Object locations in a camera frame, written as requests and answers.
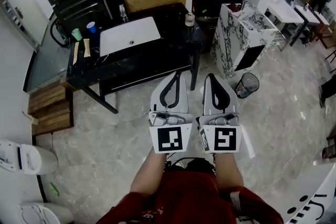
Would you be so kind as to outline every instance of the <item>wire mesh trash can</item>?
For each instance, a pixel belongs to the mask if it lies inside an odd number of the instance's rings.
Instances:
[[[235,88],[235,92],[239,98],[246,98],[258,89],[259,80],[257,77],[252,73],[245,73],[238,82]]]

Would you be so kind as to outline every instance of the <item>marble cabinet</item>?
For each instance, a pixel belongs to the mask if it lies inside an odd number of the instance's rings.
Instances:
[[[251,71],[279,31],[257,8],[222,5],[211,54],[225,78]]]

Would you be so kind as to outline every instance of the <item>blue cup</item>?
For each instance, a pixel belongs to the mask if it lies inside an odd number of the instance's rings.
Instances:
[[[86,28],[88,28],[90,30],[90,32],[93,33],[93,34],[95,32],[97,32],[97,28],[96,28],[95,24],[96,24],[95,22],[90,22],[86,26]]]

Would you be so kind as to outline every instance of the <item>wooden crate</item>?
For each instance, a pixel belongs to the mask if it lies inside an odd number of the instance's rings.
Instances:
[[[32,135],[64,130],[74,125],[72,92],[57,81],[29,97],[28,114],[38,119]]]

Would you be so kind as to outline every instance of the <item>red shirt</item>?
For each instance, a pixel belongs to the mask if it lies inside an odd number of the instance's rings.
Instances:
[[[236,187],[219,193],[215,176],[190,171],[163,173],[155,195],[129,193],[97,224],[131,220],[155,224],[236,224],[238,211],[230,198],[232,192],[239,192],[241,216],[249,216],[260,224],[283,224],[280,214],[247,188]]]

